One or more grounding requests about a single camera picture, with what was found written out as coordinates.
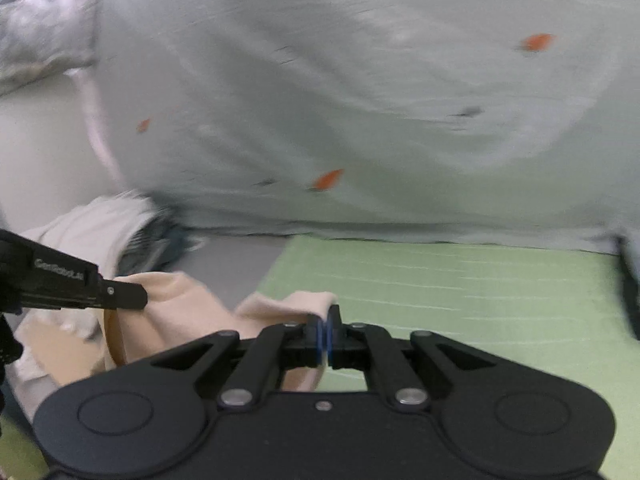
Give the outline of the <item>beige long-sleeve garment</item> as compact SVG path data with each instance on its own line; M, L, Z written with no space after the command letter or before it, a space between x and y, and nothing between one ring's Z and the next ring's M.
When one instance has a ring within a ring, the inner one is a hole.
M59 386L201 338L236 330L252 338L272 324L326 318L330 292L292 292L281 300L253 292L228 309L204 284L183 272L154 272L149 258L171 226L168 210L129 192L101 196L24 232L24 237L95 263L104 278L142 285L149 303L141 312L30 311L17 323L24 344L10 365L10 390L27 418Z

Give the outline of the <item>grey checked shirt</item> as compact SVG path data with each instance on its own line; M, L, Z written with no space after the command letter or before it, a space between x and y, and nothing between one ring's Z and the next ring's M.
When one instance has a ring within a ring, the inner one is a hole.
M118 258L116 275L165 271L205 242L204 237L184 226L173 211L162 210L128 240Z

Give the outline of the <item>green cutting mat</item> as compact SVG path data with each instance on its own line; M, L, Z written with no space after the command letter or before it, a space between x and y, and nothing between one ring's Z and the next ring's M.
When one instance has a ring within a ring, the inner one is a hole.
M611 404L611 479L639 474L638 285L616 256L453 244L213 237L178 269L226 306L251 292L333 292L349 321L418 328L564 376Z

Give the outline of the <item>grey crumpled cloth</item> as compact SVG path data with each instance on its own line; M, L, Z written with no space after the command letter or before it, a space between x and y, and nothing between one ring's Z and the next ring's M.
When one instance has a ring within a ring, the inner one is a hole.
M1 93L96 59L98 0L1 0Z

